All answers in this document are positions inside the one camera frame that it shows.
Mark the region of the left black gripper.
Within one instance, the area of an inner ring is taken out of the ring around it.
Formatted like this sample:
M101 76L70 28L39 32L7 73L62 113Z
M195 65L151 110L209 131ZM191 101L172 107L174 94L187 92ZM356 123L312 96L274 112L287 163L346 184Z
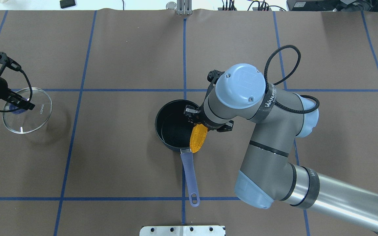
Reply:
M10 97L11 90L5 79L0 77L0 100L6 100ZM16 92L11 93L10 110L33 110L35 104L31 103L27 98Z

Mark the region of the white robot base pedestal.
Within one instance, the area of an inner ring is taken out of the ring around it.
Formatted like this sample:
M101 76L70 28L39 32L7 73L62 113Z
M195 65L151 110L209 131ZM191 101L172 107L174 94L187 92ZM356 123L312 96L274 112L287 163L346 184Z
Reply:
M225 226L196 225L196 226L144 226L140 236L226 236Z

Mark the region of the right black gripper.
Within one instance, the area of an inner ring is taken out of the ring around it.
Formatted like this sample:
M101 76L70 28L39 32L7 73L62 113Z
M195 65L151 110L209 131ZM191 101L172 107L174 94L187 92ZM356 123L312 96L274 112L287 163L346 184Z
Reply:
M204 105L199 108L186 105L183 114L188 118L188 121L193 125L202 124L207 127L208 130L216 130L217 132L232 131L234 127L233 120L221 120L219 123L211 120L204 109Z

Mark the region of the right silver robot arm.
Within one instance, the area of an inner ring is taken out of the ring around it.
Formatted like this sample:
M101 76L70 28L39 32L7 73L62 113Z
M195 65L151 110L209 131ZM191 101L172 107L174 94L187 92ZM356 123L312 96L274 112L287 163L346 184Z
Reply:
M211 80L199 108L184 114L209 130L232 128L233 118L255 123L235 185L236 196L256 208L277 200L365 227L378 234L378 194L289 163L297 137L317 125L317 102L269 84L253 65L239 63Z

